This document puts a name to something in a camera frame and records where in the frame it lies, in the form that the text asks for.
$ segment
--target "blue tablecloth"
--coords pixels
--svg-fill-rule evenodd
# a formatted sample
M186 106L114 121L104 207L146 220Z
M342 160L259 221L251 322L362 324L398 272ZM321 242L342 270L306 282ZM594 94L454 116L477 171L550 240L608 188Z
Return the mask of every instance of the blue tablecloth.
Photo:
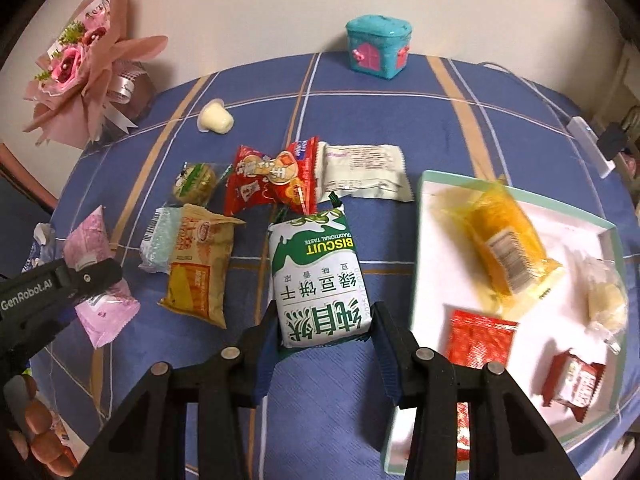
M541 89L569 114L564 96ZM202 134L196 115L212 98L235 117L226 136ZM33 360L35 375L63 418L91 442L138 378L155 362L196 364L260 319L269 290L264 258L270 208L244 211L236 229L225 292L228 330L173 314L157 301L164 274L138 269L137 247L154 210L185 161L232 161L240 144L276 154L294 139L331 144L398 144L415 189L424 170L492 178L505 174L530 190L614 222L620 231L630 298L621 416L572 450L584 473L640 413L638 265L640 229L620 177L601 180L549 108L511 75L464 62L410 56L391 81L348 69L344 53L309 54L239 66L164 92L130 136L83 154L53 223L65 238L103 205L116 229L116 259L142 304L113 344L94 353L75 321ZM383 300L400 323L411 309L416 231L414 203L347 198L349 222L371 301ZM222 210L218 197L214 210ZM94 406L91 392L97 397ZM282 362L270 394L242 410L254 479L386 478L380 465L391 405L370 342L311 349ZM187 431L187 471L197 474L195 410Z

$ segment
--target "toy house container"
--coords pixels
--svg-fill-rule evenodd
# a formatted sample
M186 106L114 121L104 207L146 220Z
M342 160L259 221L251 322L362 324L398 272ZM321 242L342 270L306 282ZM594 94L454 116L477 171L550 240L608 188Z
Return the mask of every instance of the toy house container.
M347 23L351 69L391 79L406 66L412 26L405 20L366 14Z

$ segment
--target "pink window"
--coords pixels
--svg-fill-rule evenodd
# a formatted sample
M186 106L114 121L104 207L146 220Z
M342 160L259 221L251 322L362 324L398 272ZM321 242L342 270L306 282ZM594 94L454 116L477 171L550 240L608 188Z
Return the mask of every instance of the pink window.
M380 70L380 53L369 43L363 43L357 49L354 49L353 57L363 68Z
M402 68L406 65L406 59L409 56L409 45L398 50L398 59L396 60L396 68Z

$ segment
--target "screw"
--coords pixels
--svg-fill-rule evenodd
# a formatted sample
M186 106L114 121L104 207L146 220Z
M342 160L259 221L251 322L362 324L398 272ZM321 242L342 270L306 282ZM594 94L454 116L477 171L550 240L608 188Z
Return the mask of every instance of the screw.
M223 359L229 359L229 360L235 359L240 355L240 349L236 346L228 346L222 349L222 352L220 352L220 355L222 356Z
M493 375L501 375L504 371L504 365L498 361L491 361L486 367Z
M160 361L151 367L151 373L153 375L164 375L169 371L169 365Z
M435 354L431 348L418 348L415 351L415 356L420 359L420 361L431 361L434 355Z

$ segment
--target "box lid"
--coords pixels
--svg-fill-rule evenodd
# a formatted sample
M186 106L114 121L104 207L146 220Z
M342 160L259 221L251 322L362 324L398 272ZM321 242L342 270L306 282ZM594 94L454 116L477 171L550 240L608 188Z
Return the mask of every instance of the box lid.
M361 32L382 38L402 38L413 30L411 23L380 14L365 14L353 18L346 25L348 32Z

